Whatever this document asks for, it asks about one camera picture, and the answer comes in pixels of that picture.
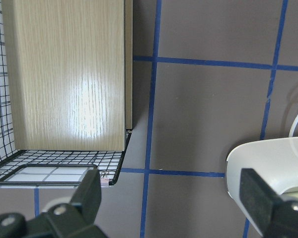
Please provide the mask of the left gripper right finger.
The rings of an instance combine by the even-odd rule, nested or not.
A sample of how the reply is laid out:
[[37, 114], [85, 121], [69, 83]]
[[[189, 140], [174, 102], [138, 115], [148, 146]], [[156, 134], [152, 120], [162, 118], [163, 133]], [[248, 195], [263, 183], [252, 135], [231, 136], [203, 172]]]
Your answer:
[[242, 169], [239, 198], [264, 238], [298, 238], [298, 198], [278, 195], [254, 169]]

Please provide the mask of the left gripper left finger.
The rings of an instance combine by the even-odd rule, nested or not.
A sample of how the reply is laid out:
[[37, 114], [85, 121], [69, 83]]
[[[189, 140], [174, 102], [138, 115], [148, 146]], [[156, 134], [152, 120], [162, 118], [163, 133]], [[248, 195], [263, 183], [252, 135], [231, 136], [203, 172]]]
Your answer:
[[28, 221], [20, 213], [0, 214], [0, 238], [105, 238], [94, 224], [100, 204], [100, 174], [89, 170], [68, 203]]

